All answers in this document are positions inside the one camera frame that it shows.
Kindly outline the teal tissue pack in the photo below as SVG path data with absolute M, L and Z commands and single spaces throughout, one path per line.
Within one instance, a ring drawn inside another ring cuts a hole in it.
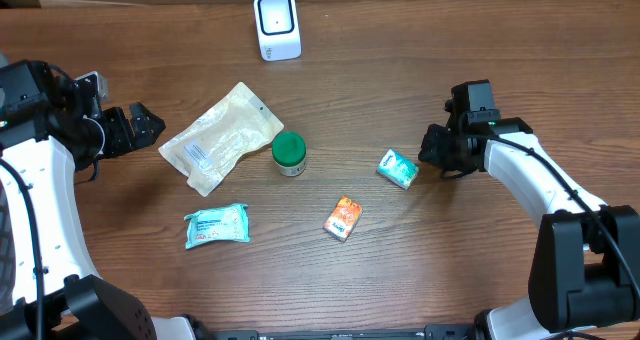
M 377 172 L 407 190 L 416 179 L 419 168 L 395 150 L 389 149 L 379 162 Z

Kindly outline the orange tissue pack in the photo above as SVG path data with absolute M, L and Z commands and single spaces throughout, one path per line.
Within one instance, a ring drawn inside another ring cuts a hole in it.
M 356 227 L 363 208 L 347 196 L 342 196 L 325 221 L 323 229 L 336 239 L 346 241 Z

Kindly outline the beige pouch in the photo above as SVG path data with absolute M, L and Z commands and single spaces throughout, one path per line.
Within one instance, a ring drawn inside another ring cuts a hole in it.
M 161 156 L 208 196 L 245 155 L 270 144 L 284 124 L 244 83 L 159 148 Z

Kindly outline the green lid jar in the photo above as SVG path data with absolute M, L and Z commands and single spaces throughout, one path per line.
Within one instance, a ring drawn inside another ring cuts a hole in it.
M 306 143 L 298 133 L 280 133 L 273 140 L 272 157 L 282 175 L 298 176 L 307 165 Z

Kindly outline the light blue wipes pack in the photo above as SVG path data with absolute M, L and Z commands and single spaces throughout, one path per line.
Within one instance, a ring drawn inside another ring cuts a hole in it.
M 250 235 L 247 208 L 246 204 L 234 203 L 186 215 L 185 249 L 190 250 L 214 241 L 248 243 Z

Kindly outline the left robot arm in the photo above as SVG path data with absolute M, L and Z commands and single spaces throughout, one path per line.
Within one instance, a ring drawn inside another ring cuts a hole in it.
M 1 190 L 15 264 L 4 339 L 208 339 L 196 318 L 158 318 L 103 280 L 89 255 L 74 177 L 154 144 L 164 121 L 144 105 L 104 109 L 106 80 L 44 61 L 1 63 Z

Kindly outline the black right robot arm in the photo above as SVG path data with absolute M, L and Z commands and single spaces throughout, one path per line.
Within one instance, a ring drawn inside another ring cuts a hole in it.
M 504 118 L 487 80 L 451 89 L 445 125 L 424 135 L 420 161 L 444 179 L 486 172 L 538 229 L 527 295 L 476 315 L 470 339 L 588 338 L 639 318 L 639 214 L 575 182 L 521 118 Z

